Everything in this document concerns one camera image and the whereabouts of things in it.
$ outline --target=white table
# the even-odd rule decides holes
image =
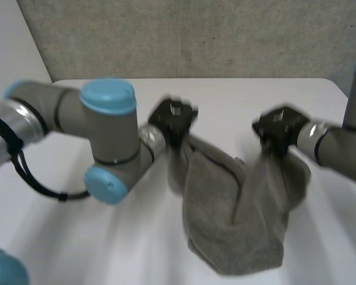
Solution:
[[[130,80],[139,123],[163,94],[199,106],[192,132],[232,156],[256,158],[251,121],[290,102],[312,116],[340,123],[347,98],[323,79]],[[81,87],[83,80],[58,84]],[[92,163],[88,141],[52,134],[26,151],[30,169],[53,189],[82,189]],[[94,198],[58,204],[29,189],[10,164],[0,170],[0,247],[42,284],[353,284],[356,285],[356,184],[313,172],[307,198],[290,215],[283,266],[244,277],[221,277],[187,248],[182,198],[167,183],[159,159],[117,207]]]

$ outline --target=light blue joint cap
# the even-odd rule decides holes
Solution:
[[[115,78],[92,80],[83,86],[80,99],[87,108],[105,115],[123,116],[136,110],[131,83]]]
[[[18,80],[13,82],[11,85],[8,86],[8,88],[5,90],[4,92],[4,98],[9,98],[9,96],[11,95],[12,91],[15,90],[17,87],[19,87],[20,85],[29,82],[29,80]]]
[[[29,277],[23,264],[0,250],[0,285],[29,285]]]
[[[128,188],[119,178],[96,166],[86,171],[84,184],[93,197],[106,204],[118,204],[128,193]]]

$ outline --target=cloth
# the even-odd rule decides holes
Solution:
[[[171,182],[183,191],[192,252],[225,275],[282,265],[288,213],[306,194],[310,169],[266,148],[247,171],[240,159],[193,136],[170,152]]]

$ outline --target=gray wall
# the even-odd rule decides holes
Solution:
[[[323,77],[345,93],[356,0],[18,0],[54,81]]]

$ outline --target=black cable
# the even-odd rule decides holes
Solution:
[[[20,162],[18,161],[18,156],[20,157],[22,167],[20,165]],[[69,195],[66,192],[57,193],[47,189],[45,186],[40,184],[37,179],[31,174],[28,164],[26,163],[24,152],[22,150],[18,153],[18,155],[12,156],[11,161],[18,175],[20,175],[20,177],[35,191],[44,196],[58,199],[61,202],[65,202],[67,200],[80,200],[90,196],[90,193],[88,193],[88,191]]]
[[[38,193],[50,198],[58,199],[62,202],[65,202],[67,200],[83,199],[90,196],[90,193],[88,193],[88,191],[71,195],[68,195],[68,193],[66,192],[56,193],[40,184],[37,179],[34,178],[34,176],[31,174],[29,167],[26,163],[25,155],[23,152],[24,142],[1,118],[0,137],[7,143],[7,152],[11,156],[11,161],[18,175],[20,175],[21,178]],[[20,156],[22,166],[18,161],[18,156]]]

